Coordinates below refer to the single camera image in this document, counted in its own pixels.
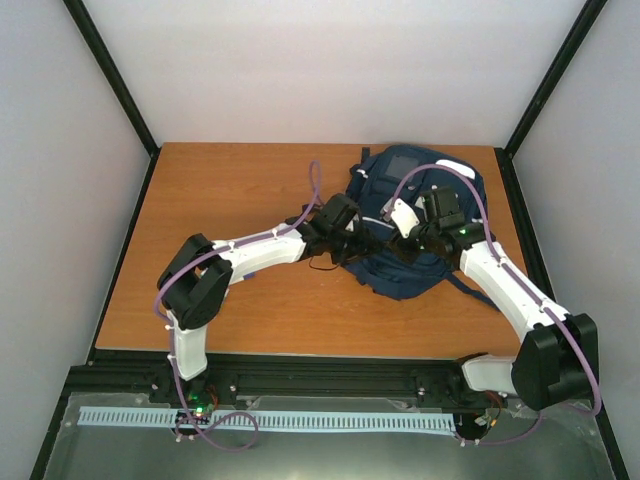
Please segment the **navy blue student backpack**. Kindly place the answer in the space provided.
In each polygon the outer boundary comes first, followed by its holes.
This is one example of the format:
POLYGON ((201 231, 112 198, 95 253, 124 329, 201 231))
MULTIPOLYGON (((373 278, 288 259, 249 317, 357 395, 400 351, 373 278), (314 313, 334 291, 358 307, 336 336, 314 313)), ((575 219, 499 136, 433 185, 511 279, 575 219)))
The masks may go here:
POLYGON ((459 280, 454 274, 456 269, 435 254, 435 262, 428 265, 407 265, 400 261, 387 248, 387 241, 397 229, 382 214, 389 199, 401 198, 422 216, 423 195, 437 188, 450 187, 466 220, 485 222, 488 205, 484 180, 474 167, 425 147, 392 145, 379 154, 363 158, 352 166, 350 174, 351 180, 345 192, 340 194, 358 205, 365 226, 385 243, 385 248, 341 267, 374 293, 394 300, 417 297, 447 280, 461 292, 485 304, 491 302, 484 293, 459 280))

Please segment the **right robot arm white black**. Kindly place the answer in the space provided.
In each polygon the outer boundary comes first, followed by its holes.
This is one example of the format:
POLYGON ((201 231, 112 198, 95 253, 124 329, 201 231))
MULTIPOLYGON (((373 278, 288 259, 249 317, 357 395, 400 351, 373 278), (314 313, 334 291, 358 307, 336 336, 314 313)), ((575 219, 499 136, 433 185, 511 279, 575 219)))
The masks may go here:
POLYGON ((463 361, 467 386, 514 395, 534 411, 591 398, 588 412, 597 414, 595 323, 544 295, 493 241, 487 222, 466 220, 452 188, 427 192, 422 203, 422 216, 400 198, 384 206, 385 219, 397 229, 391 247, 406 259, 432 253, 447 261, 482 289, 520 341, 515 357, 482 354, 463 361))

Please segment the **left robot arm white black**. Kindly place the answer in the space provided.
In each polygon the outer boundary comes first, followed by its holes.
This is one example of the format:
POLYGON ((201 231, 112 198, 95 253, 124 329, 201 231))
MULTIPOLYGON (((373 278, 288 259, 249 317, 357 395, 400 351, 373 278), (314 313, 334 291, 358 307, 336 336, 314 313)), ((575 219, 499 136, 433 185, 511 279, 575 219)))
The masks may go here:
POLYGON ((383 247, 365 226, 358 205, 344 194, 322 206, 309 204, 300 216, 246 237, 189 237, 161 274, 153 304, 170 335, 174 392, 190 403, 206 395, 207 327, 233 285, 261 270, 325 254, 335 266, 344 266, 383 247))

